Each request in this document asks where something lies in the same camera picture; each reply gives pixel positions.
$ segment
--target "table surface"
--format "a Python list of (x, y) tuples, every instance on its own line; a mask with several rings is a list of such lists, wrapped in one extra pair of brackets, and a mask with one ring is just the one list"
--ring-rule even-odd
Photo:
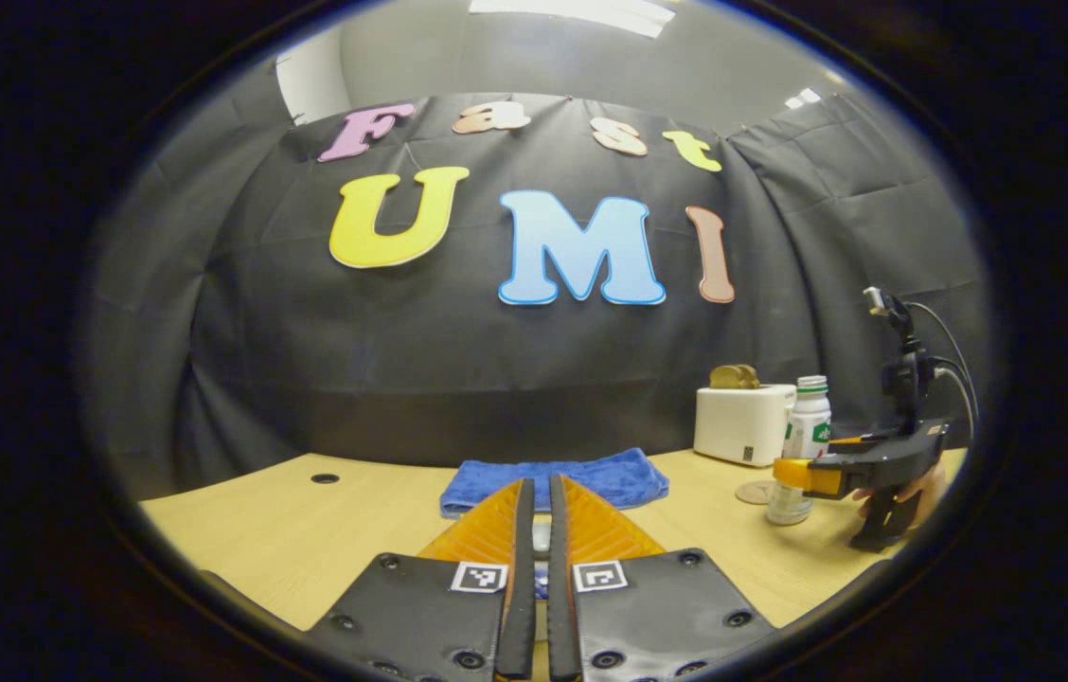
[[(944, 454), (957, 474), (963, 450)], [(861, 502), (815, 501), (795, 526), (765, 521), (765, 506), (735, 489), (771, 479), (768, 469), (708, 458), (694, 450), (651, 455), (669, 476), (669, 495), (623, 513), (664, 549), (700, 548), (775, 627), (832, 597), (880, 554), (848, 546), (862, 526)], [(211, 570), (248, 599), (300, 630), (314, 625), (370, 560), (382, 552), (415, 554), (452, 519), (438, 497), (455, 469), (390, 465), (309, 454), (141, 509), (195, 569)], [(334, 474), (335, 483), (311, 476)], [(546, 676), (546, 643), (535, 679)]]

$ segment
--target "blue letter m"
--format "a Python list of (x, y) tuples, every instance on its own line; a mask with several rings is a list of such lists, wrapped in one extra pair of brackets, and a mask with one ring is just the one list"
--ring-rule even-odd
[(550, 191), (507, 191), (501, 206), (513, 211), (513, 276), (500, 285), (500, 299), (516, 306), (550, 303), (559, 288), (547, 279), (543, 254), (551, 256), (560, 276), (578, 301), (588, 298), (609, 257), (602, 297), (612, 303), (654, 306), (664, 287), (651, 272), (643, 233), (647, 207), (633, 199), (607, 197), (581, 229)]

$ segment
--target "white bottle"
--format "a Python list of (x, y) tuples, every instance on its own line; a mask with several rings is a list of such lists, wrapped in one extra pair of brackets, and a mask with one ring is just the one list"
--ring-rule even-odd
[[(796, 388), (795, 407), (786, 423), (786, 438), (782, 457), (815, 459), (829, 454), (829, 434), (832, 431), (832, 409), (829, 406), (829, 379), (824, 376), (801, 376)], [(802, 489), (773, 482), (765, 519), (789, 526), (812, 513), (812, 497), (804, 497)]]

